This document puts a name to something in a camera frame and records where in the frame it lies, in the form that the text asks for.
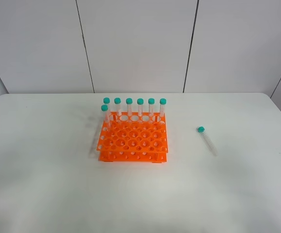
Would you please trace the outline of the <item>clear tube teal cap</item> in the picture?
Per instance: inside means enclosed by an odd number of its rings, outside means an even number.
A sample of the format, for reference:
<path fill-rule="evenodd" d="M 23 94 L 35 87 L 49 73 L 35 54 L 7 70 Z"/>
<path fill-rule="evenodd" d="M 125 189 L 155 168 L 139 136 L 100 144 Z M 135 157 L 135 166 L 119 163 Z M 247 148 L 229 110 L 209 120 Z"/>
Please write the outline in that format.
<path fill-rule="evenodd" d="M 212 155 L 217 156 L 218 153 L 217 153 L 216 147 L 214 146 L 213 142 L 207 135 L 205 128 L 203 126 L 200 126 L 197 128 L 197 132 L 202 137 L 203 141 L 205 142 L 206 146 L 208 147 L 208 149 L 212 153 Z"/>

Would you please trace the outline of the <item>orange test tube rack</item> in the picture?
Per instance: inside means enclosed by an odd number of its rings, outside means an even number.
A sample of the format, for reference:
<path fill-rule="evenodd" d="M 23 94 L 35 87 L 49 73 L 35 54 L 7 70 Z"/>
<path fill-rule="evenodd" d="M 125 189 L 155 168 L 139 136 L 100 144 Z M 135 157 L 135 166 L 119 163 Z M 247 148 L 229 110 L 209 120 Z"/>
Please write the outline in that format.
<path fill-rule="evenodd" d="M 128 116 L 111 112 L 109 122 L 103 122 L 96 150 L 103 162 L 167 162 L 168 141 L 166 116 L 159 112 L 152 117 L 144 112 Z"/>

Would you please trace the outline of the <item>second row left tube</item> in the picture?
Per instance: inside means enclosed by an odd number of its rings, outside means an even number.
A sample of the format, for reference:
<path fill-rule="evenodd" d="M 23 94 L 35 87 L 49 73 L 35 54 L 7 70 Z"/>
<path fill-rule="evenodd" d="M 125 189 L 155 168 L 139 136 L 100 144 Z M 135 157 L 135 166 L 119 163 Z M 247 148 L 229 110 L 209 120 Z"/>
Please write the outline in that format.
<path fill-rule="evenodd" d="M 106 104 L 103 104 L 101 106 L 101 110 L 105 115 L 105 117 L 104 117 L 105 125 L 107 126 L 107 128 L 110 128 L 110 118 L 109 117 L 111 115 L 111 112 L 110 112 L 108 106 Z"/>

